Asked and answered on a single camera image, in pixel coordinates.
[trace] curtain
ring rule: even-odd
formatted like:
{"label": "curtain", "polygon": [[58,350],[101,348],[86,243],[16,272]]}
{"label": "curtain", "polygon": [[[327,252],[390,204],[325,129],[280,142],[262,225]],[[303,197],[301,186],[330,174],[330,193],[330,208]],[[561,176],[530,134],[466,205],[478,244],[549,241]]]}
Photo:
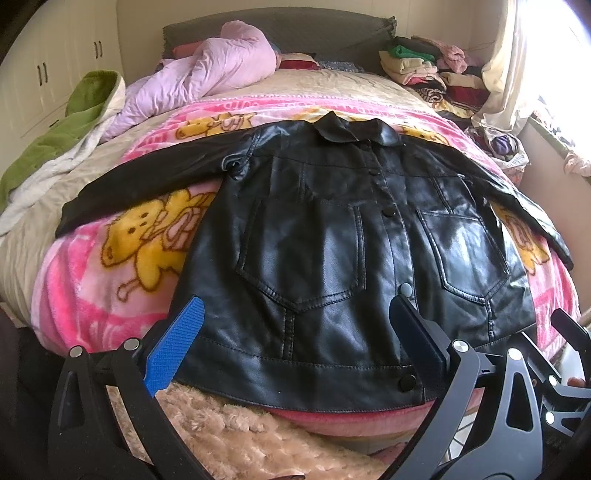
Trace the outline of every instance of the curtain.
{"label": "curtain", "polygon": [[502,0],[499,31],[492,58],[482,69],[482,79],[491,95],[472,118],[475,126],[519,134],[539,97],[536,71],[541,65],[538,32],[549,25],[532,28],[537,0]]}

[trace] pink pillow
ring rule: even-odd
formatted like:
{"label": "pink pillow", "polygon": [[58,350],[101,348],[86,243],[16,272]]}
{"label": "pink pillow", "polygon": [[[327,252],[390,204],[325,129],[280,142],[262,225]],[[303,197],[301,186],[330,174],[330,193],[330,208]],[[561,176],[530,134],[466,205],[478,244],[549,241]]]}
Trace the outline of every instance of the pink pillow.
{"label": "pink pillow", "polygon": [[175,60],[184,59],[186,57],[190,57],[195,53],[197,47],[201,45],[204,40],[200,40],[194,43],[187,43],[185,45],[179,45],[178,47],[173,48],[173,57]]}

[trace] black leather jacket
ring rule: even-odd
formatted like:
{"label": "black leather jacket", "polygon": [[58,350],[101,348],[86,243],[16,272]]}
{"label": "black leather jacket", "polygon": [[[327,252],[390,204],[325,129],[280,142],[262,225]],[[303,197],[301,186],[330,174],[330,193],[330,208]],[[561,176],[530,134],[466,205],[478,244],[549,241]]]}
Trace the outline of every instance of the black leather jacket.
{"label": "black leather jacket", "polygon": [[535,313],[518,251],[488,199],[571,267],[548,216],[457,150],[330,113],[149,153],[86,186],[57,235],[226,173],[170,309],[204,326],[177,379],[246,403],[380,411],[429,399],[388,321],[402,292],[450,338],[501,352]]}

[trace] headboard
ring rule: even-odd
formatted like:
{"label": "headboard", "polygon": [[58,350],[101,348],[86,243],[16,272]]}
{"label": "headboard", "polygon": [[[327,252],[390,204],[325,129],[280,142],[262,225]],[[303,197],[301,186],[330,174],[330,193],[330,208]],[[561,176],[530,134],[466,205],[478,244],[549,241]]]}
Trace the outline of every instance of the headboard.
{"label": "headboard", "polygon": [[317,60],[352,61],[384,74],[378,51],[396,35],[396,19],[310,7],[252,8],[187,20],[164,27],[163,58],[182,44],[216,37],[225,22],[259,28],[282,52],[314,52]]}

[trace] blue gripper pad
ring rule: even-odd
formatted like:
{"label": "blue gripper pad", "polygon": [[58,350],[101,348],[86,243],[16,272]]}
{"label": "blue gripper pad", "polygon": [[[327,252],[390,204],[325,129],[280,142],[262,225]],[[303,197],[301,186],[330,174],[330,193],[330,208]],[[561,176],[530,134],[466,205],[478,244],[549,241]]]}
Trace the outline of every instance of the blue gripper pad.
{"label": "blue gripper pad", "polygon": [[144,383],[152,396],[168,387],[203,326],[203,300],[193,297],[168,327],[146,360]]}

